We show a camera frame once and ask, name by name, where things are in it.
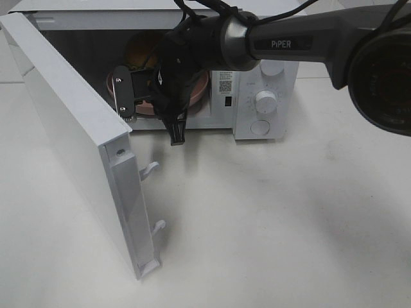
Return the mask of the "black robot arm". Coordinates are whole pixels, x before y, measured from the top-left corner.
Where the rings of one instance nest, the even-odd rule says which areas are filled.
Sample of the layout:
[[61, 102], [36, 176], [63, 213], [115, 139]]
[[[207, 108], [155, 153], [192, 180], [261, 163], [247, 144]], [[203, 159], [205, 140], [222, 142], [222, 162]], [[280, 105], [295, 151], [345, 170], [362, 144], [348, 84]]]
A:
[[410, 2], [259, 19], [223, 1], [215, 16], [184, 14], [153, 48], [158, 63], [130, 74], [134, 102], [149, 101], [173, 145], [184, 142], [192, 90], [206, 70], [249, 71], [260, 60], [317, 62], [335, 89], [348, 88], [357, 111], [378, 128], [410, 135]]

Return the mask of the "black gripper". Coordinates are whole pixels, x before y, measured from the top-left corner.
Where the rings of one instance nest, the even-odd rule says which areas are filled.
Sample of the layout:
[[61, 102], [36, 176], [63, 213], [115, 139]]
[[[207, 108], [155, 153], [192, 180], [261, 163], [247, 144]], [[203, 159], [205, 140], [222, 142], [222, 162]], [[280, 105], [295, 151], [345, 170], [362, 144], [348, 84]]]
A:
[[162, 38], [154, 48], [154, 68], [131, 70], [134, 76], [136, 102], [146, 101], [155, 115], [163, 120], [171, 145], [185, 143], [185, 129], [190, 95], [203, 69], [191, 58], [190, 48], [173, 38]]

